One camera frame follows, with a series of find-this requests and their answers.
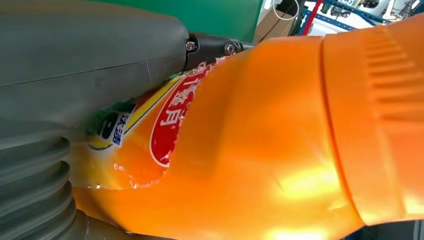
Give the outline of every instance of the red pole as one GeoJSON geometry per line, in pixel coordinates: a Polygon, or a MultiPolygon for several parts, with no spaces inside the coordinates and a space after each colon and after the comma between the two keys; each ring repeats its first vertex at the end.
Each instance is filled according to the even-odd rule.
{"type": "Polygon", "coordinates": [[[307,18],[306,22],[304,24],[305,28],[303,29],[302,36],[306,36],[308,34],[309,28],[312,25],[312,21],[314,20],[315,16],[317,15],[318,8],[323,3],[323,0],[316,0],[316,4],[313,7],[312,12],[310,13],[309,17],[307,18]]]}

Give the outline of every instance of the red oval logo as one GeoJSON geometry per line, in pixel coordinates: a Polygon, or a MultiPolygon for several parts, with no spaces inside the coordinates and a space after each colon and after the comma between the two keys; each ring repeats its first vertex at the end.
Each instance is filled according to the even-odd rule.
{"type": "Polygon", "coordinates": [[[193,101],[196,88],[201,79],[213,68],[213,65],[201,65],[180,80],[156,118],[150,137],[150,153],[160,166],[170,165],[170,154],[174,151],[177,134],[193,101]]]}

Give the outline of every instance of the black cable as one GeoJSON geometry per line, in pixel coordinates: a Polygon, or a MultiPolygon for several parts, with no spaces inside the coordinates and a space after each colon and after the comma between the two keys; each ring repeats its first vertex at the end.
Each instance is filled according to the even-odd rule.
{"type": "MultiPolygon", "coordinates": [[[[285,11],[284,12],[284,14],[281,16],[281,17],[284,17],[284,15],[286,15],[286,13],[290,10],[290,9],[292,9],[292,7],[295,5],[295,1],[293,1],[292,3],[291,3],[291,5],[287,8],[287,11],[285,11]]],[[[260,39],[260,41],[259,42],[262,42],[267,36],[268,36],[268,34],[270,34],[270,32],[277,26],[277,24],[280,22],[280,18],[278,18],[278,20],[277,20],[277,22],[274,24],[274,26],[272,26],[271,27],[271,29],[265,34],[265,36],[263,36],[261,39],[260,39]]]]}

